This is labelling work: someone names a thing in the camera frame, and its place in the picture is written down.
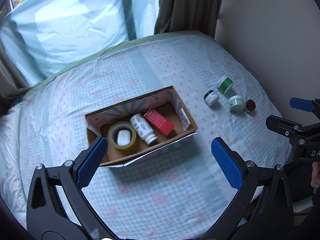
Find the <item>white jar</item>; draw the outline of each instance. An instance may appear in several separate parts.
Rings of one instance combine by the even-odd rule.
[[[242,96],[233,96],[229,98],[229,108],[231,112],[240,112],[244,109]]]
[[[130,123],[135,128],[139,137],[144,140],[146,144],[150,145],[158,138],[142,114],[135,114],[131,117]]]
[[[209,90],[203,98],[208,106],[213,106],[219,100],[219,96],[213,90]]]

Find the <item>red box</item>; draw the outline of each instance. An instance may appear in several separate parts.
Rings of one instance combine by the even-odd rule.
[[[144,118],[153,124],[164,135],[168,135],[174,129],[174,125],[154,109],[150,109],[146,112]]]

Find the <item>light blue bedspread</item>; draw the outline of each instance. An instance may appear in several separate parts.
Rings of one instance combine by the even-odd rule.
[[[256,102],[255,113],[231,113],[219,92],[215,107],[205,104],[203,95],[224,74],[235,82],[235,93]],[[25,195],[36,164],[58,166],[88,147],[85,114],[170,85],[199,127],[193,141],[127,167],[100,167],[83,189],[120,238],[188,239],[209,229],[236,193],[210,152],[215,137],[259,166],[284,164],[289,143],[265,127],[267,116],[280,114],[260,84],[212,38],[192,34],[100,56],[29,92],[19,104]],[[62,201],[76,221],[65,197]]]

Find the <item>bed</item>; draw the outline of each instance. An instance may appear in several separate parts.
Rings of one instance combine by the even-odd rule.
[[[234,93],[256,102],[254,113],[231,113],[221,93],[219,104],[205,104],[203,95],[224,74],[235,81]],[[0,194],[17,220],[26,226],[35,166],[62,165],[88,147],[85,114],[170,85],[199,127],[193,141],[141,163],[100,167],[83,189],[120,238],[178,240],[208,230],[236,193],[211,154],[215,137],[259,166],[287,160],[288,140],[265,127],[266,117],[280,114],[240,63],[200,32],[158,34],[106,49],[57,73],[1,117]],[[77,222],[58,191],[69,218]]]

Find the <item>jar lid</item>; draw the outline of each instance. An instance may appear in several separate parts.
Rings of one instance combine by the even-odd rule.
[[[243,97],[242,96],[238,96],[238,95],[233,96],[233,97],[229,98],[229,102],[234,100],[234,99],[242,99],[243,100]]]
[[[248,111],[252,112],[254,109],[256,109],[256,103],[253,100],[249,99],[248,101],[246,101],[245,107]]]
[[[213,90],[209,90],[203,97],[203,99],[205,99],[208,95],[210,95],[212,92],[214,92]]]
[[[219,81],[218,81],[218,83],[217,83],[217,88],[219,88],[219,87],[221,86],[221,84],[223,83],[223,81],[225,81],[227,78],[228,78],[227,75],[223,75],[223,76],[219,79]]]

